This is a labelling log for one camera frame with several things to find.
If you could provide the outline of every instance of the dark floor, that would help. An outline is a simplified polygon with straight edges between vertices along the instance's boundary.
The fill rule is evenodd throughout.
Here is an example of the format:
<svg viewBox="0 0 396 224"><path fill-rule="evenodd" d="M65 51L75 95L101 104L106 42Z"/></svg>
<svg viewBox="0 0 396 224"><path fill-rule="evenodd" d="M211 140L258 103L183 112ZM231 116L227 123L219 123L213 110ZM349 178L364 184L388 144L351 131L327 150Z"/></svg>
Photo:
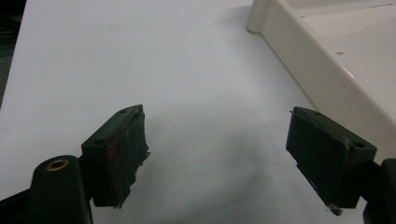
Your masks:
<svg viewBox="0 0 396 224"><path fill-rule="evenodd" d="M0 107L21 26L21 13L0 14Z"/></svg>

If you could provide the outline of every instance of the white tray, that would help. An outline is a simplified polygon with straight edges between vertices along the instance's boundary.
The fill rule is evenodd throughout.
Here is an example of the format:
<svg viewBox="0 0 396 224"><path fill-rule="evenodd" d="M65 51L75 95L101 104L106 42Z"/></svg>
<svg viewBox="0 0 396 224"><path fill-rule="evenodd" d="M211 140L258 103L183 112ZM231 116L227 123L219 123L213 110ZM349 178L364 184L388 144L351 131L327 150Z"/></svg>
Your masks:
<svg viewBox="0 0 396 224"><path fill-rule="evenodd" d="M254 0L260 33L319 111L396 157L396 1Z"/></svg>

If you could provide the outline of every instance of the red mark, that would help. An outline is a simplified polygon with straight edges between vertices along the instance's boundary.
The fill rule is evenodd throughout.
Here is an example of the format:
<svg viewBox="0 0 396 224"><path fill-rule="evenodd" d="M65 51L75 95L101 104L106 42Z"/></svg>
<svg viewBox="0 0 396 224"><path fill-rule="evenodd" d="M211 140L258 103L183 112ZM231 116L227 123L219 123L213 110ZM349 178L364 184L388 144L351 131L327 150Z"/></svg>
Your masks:
<svg viewBox="0 0 396 224"><path fill-rule="evenodd" d="M109 149L109 150L106 152L106 157L108 157L108 158L113 157L113 156L114 156L114 153L116 153L116 149L113 147L113 148Z"/></svg>

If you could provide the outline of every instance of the white table surface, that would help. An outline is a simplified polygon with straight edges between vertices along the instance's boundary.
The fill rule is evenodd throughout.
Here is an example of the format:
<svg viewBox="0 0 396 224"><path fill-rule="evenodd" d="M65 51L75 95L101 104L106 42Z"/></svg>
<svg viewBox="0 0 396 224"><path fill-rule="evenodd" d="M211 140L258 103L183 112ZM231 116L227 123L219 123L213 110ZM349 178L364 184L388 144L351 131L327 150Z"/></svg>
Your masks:
<svg viewBox="0 0 396 224"><path fill-rule="evenodd" d="M362 223L336 217L286 151L290 110L313 108L268 45L251 2L28 1L0 110L0 199L42 161L143 104L151 157L99 223Z"/></svg>

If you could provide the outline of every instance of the screw hole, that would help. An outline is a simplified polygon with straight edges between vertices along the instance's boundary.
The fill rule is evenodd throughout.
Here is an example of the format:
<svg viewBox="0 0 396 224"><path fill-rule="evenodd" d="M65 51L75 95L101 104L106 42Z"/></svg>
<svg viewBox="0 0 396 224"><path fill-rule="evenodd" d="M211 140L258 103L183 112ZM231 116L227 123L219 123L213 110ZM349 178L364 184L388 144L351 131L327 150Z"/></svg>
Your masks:
<svg viewBox="0 0 396 224"><path fill-rule="evenodd" d="M67 166L67 164L69 164L69 161L65 160L65 159L53 161L50 164L48 164L48 166L46 167L46 170L58 171L58 170L63 169L65 166Z"/></svg>

